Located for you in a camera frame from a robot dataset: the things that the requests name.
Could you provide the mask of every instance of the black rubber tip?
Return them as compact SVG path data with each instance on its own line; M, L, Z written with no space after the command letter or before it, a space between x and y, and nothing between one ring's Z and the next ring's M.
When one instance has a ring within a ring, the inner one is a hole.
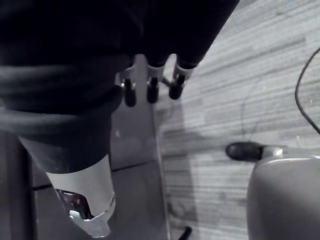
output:
M192 228L187 226L184 230L184 233L181 235L181 237L179 237L178 240L188 240L189 237L191 236L192 233Z
M150 104L154 104L159 98L159 87L148 85L146 89L146 99Z
M137 94L135 89L124 88L124 102L130 108L137 104Z
M169 87L169 97L173 100L177 100L181 97L183 87L181 85L177 85L176 83L172 83Z
M225 148L225 153L233 160L257 162L262 159L263 147L257 142L234 142Z

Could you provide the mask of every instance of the wood grain floor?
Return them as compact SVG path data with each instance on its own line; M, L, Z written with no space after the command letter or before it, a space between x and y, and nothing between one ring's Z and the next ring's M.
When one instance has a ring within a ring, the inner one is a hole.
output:
M318 148L320 136L299 113L295 85L320 47L319 0L258 0L230 17L179 101L160 90L155 115L171 237L246 240L252 164L228 160L225 146L258 141ZM175 58L165 70L170 77ZM320 56L306 71L300 100L320 125Z

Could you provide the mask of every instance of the black wire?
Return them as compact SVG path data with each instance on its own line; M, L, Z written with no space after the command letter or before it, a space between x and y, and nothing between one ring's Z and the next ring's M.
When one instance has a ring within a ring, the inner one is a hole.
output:
M314 121L312 121L312 119L308 116L308 114L306 114L305 110L303 109L303 107L301 106L300 100L299 100L299 87L300 87L300 82L305 74L305 71L307 70L309 64L311 63L311 61L314 59L314 57L317 55L317 53L320 52L320 48L318 48L313 54L312 56L309 58L309 60L306 62L306 64L304 65L302 72L300 73L298 82L296 83L295 86L295 93L294 93L294 98L295 98L295 102L296 105L300 111L300 113L302 114L302 116L308 121L309 124L311 124L311 126L317 131L318 134L320 134L320 129L319 127L315 124Z

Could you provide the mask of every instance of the floor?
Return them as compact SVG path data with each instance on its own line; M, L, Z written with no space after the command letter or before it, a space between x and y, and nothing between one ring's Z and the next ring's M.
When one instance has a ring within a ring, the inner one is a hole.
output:
M319 13L319 0L243 1L182 98L170 100L168 89L160 89L155 119L173 240L186 225L193 227L192 240L248 239L253 165L229 160L228 143L320 148L294 98L305 62L320 47ZM167 77L174 62L167 63ZM317 56L302 80L300 101L320 125L319 66Z

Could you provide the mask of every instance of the robotic hand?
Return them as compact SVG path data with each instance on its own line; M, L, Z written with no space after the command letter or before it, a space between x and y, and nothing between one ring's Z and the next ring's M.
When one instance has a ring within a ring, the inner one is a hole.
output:
M111 114L123 92L136 104L132 59L146 56L155 103L168 56L177 54L167 85L178 99L239 0L131 2L0 3L0 129L18 135L69 217L95 238L110 233L116 207Z

